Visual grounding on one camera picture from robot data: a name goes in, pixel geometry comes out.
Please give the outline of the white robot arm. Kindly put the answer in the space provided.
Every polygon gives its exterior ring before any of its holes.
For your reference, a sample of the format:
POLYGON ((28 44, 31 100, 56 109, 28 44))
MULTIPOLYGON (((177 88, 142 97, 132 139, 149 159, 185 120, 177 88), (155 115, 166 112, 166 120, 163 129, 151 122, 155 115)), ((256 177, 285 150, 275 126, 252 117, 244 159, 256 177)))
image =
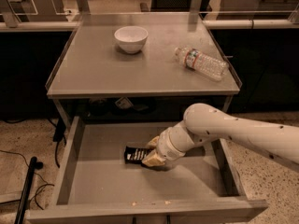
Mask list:
POLYGON ((296 171, 299 166, 299 128, 230 116, 206 104, 190 105, 183 120, 149 142, 148 167, 175 161, 196 147, 225 139, 296 171))

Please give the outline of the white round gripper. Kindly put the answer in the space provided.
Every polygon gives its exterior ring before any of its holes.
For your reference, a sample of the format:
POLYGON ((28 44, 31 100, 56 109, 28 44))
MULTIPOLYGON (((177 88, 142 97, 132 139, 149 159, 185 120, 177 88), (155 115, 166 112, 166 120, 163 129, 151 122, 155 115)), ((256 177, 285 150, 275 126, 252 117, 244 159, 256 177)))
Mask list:
POLYGON ((175 161, 183 157, 186 152, 178 146, 185 144, 186 133, 181 127, 169 127, 160 133, 159 137, 152 138, 146 148, 153 149, 142 163, 147 167, 163 166, 166 161, 175 161))

